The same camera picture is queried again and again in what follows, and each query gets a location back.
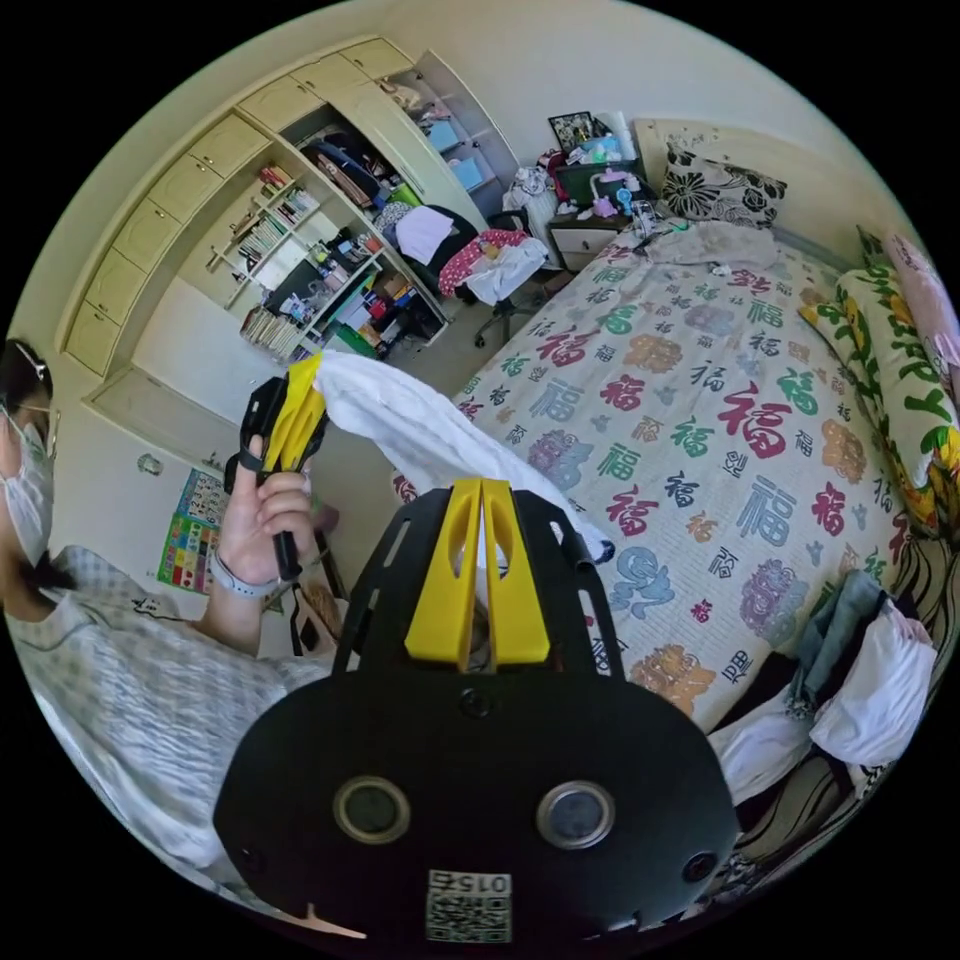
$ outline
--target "smartwatch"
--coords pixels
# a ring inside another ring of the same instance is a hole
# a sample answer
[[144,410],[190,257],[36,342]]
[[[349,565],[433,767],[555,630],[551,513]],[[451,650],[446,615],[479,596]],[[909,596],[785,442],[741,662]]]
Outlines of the smartwatch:
[[236,593],[241,597],[250,597],[251,599],[265,597],[273,593],[279,583],[279,580],[271,580],[269,583],[256,585],[244,582],[230,572],[230,568],[220,559],[219,550],[213,551],[213,556],[210,558],[209,569],[213,575],[213,579],[216,580],[221,587],[226,587],[231,593]]

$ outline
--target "shirt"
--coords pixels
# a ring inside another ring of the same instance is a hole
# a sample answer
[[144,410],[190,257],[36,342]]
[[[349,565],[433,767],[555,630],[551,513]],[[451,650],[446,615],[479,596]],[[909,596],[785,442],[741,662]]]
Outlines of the shirt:
[[27,682],[60,745],[118,820],[194,883],[276,914],[245,886],[213,827],[240,740],[288,693],[329,676],[321,658],[254,659],[181,620],[82,547],[54,565],[77,582],[49,591],[41,623],[7,616]]

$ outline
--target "hand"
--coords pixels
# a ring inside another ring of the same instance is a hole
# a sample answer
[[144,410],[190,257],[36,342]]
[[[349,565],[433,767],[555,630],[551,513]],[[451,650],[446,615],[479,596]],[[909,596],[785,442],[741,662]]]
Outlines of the hand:
[[[250,441],[250,452],[259,457],[263,439]],[[257,475],[237,464],[233,493],[223,515],[218,550],[230,572],[252,586],[280,576],[274,552],[274,534],[293,534],[297,555],[308,560],[317,552],[310,517],[309,464],[303,473],[275,473],[263,486]]]

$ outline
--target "headboard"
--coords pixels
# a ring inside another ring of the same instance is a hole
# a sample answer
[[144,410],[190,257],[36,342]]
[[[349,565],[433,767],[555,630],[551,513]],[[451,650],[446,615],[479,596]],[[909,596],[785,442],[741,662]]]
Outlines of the headboard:
[[657,191],[667,165],[667,143],[710,160],[750,167],[783,180],[787,195],[775,231],[824,248],[841,261],[860,266],[863,258],[857,224],[882,236],[896,229],[923,246],[893,194],[870,169],[810,153],[777,137],[698,120],[635,120],[634,130],[647,179]]

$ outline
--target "drawer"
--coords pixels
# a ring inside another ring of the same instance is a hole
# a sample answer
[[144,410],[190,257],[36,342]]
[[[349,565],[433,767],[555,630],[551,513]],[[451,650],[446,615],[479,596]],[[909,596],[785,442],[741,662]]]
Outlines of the drawer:
[[179,231],[179,221],[148,197],[127,217],[113,246],[144,273],[149,273]]
[[308,86],[318,97],[327,97],[334,90],[343,90],[344,87],[359,87],[369,81],[359,67],[339,53],[316,63],[308,63],[294,70],[290,76]]
[[563,251],[560,254],[563,257],[563,262],[566,268],[572,273],[576,273],[578,270],[582,270],[584,267],[593,263],[595,253],[570,253],[569,251]]
[[147,275],[111,247],[94,274],[85,299],[122,326]]
[[66,351],[99,376],[107,370],[120,328],[92,304],[84,301],[73,319]]
[[240,107],[268,130],[281,131],[323,101],[293,77],[280,77],[247,97]]
[[249,123],[231,113],[190,148],[190,155],[226,178],[269,142]]
[[147,196],[162,210],[186,223],[223,183],[223,177],[185,153],[153,185]]
[[617,230],[553,230],[553,242],[561,253],[589,253],[596,256]]
[[371,80],[379,80],[381,77],[413,68],[413,64],[386,40],[367,40],[366,43],[347,47],[341,53]]

